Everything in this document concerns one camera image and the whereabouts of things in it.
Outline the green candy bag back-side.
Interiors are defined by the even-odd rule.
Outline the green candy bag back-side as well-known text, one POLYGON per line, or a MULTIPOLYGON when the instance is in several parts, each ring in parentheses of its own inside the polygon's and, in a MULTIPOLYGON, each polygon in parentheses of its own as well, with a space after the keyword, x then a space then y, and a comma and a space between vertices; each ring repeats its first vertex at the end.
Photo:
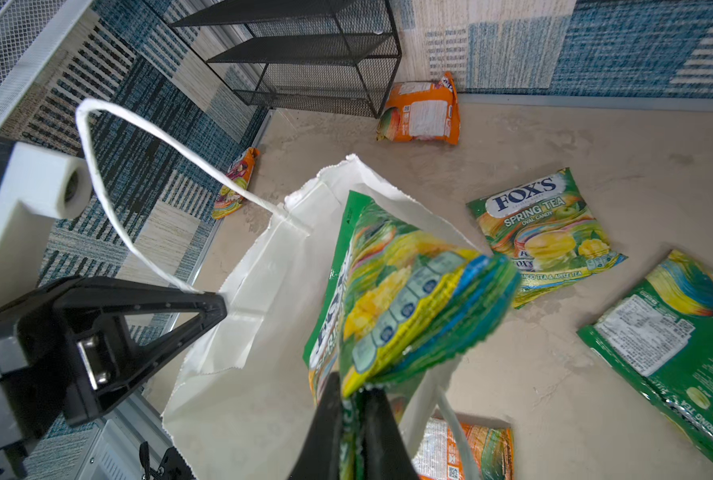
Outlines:
POLYGON ((578 336, 713 462, 713 269, 672 250, 578 336))

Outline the Fox's spring tea bag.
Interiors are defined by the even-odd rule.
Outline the Fox's spring tea bag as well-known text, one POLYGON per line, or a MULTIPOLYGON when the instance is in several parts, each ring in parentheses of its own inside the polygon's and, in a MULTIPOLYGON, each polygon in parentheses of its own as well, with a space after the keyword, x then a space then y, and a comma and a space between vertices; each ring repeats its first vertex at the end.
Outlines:
POLYGON ((570 168, 473 200, 467 207, 488 246, 521 272, 515 309, 627 259, 614 250, 570 168))

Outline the white paper bag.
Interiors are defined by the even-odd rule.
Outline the white paper bag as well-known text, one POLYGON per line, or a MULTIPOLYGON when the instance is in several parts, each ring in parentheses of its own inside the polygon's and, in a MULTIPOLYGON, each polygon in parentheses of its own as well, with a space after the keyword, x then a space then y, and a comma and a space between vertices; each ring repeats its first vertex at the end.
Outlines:
POLYGON ((466 237, 356 155, 328 166, 274 203, 258 236, 220 288, 228 313, 190 346, 164 410, 164 430, 200 479, 286 479, 314 418, 304 346, 332 279, 351 191, 390 214, 464 246, 466 237))

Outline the green Fox's candy bag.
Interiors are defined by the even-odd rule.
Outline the green Fox's candy bag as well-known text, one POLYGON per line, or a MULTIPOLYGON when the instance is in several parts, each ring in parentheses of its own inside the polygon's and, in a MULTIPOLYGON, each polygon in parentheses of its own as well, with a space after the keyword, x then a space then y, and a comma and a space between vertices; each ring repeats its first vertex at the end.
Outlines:
POLYGON ((520 284, 504 255, 456 246, 366 194, 348 194, 322 311, 304 348, 316 400, 338 373, 338 478, 366 476, 367 391, 412 396, 428 370, 499 326, 520 284))

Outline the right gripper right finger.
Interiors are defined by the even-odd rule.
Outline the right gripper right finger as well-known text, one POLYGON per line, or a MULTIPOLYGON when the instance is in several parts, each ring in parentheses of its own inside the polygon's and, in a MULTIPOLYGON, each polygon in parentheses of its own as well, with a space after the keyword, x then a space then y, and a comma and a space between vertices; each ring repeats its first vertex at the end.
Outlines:
POLYGON ((368 480, 418 480, 384 390, 364 392, 363 458, 368 480))

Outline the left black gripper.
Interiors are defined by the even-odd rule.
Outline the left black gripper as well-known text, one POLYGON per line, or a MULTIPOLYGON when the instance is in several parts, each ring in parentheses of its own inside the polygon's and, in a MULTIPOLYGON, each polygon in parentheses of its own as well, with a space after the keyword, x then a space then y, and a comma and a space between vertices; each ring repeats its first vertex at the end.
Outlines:
POLYGON ((180 352, 217 326, 216 293, 70 277, 0 306, 0 468, 22 468, 56 420, 82 428, 108 414, 180 352), (147 344, 128 316, 192 313, 147 344))

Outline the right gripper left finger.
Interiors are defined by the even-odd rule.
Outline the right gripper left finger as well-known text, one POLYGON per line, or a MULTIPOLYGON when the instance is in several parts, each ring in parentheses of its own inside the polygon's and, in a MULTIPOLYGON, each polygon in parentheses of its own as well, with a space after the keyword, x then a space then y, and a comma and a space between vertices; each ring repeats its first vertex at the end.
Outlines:
POLYGON ((352 399, 342 397, 338 371, 326 378, 320 402, 302 451, 290 472, 290 480, 342 478, 342 466, 350 453, 356 407, 352 399))

